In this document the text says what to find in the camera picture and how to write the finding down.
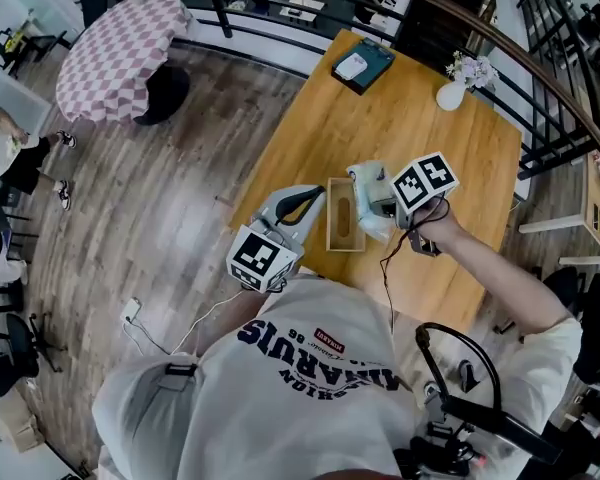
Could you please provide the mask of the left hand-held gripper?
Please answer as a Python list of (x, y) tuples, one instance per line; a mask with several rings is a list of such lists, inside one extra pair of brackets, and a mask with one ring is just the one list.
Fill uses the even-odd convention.
[(282, 291), (325, 202), (323, 186), (272, 192), (250, 223), (239, 228), (226, 258), (228, 274), (247, 290)]

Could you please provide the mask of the person's right hand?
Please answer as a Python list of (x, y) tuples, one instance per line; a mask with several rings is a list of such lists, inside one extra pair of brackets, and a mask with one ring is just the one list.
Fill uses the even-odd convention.
[(414, 212), (413, 217), (420, 236), (433, 242), (443, 252), (463, 232), (448, 200), (441, 196), (427, 201)]

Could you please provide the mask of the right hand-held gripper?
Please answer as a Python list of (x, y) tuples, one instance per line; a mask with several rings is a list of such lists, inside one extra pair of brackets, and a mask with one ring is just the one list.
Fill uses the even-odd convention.
[(385, 222), (392, 219), (397, 228), (405, 231), (414, 252), (437, 256), (437, 245), (423, 238), (418, 227), (433, 219), (433, 213), (458, 185), (440, 152), (414, 159), (395, 176), (376, 162), (367, 182), (369, 209), (373, 217)]

